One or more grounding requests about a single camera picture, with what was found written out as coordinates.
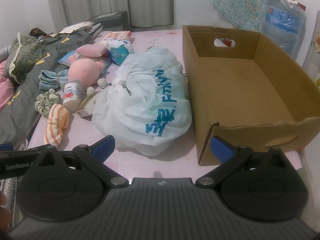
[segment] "plastic wrapper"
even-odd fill
[[[260,32],[292,57],[305,21],[305,12],[296,1],[266,0]]]
[[[130,54],[97,99],[92,123],[116,147],[155,156],[189,129],[187,93],[182,65],[168,49]]]

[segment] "cardboard box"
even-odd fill
[[[217,38],[235,41],[216,47]],[[320,132],[320,91],[302,68],[257,32],[183,27],[183,59],[199,165],[219,164],[212,136],[266,152],[305,147]]]

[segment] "yogurt bottle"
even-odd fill
[[[81,103],[84,89],[79,79],[66,81],[60,84],[63,91],[63,106],[70,112],[74,112]]]

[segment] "pillow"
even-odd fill
[[[86,57],[101,57],[105,52],[107,52],[107,46],[95,44],[85,44],[76,50],[76,53]]]
[[[18,32],[4,65],[5,76],[20,84],[43,55],[41,44],[35,37],[24,36]]]

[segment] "green patterned pillow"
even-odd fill
[[[18,32],[4,65],[4,74],[12,82],[20,84],[43,55],[41,44],[35,37]]]

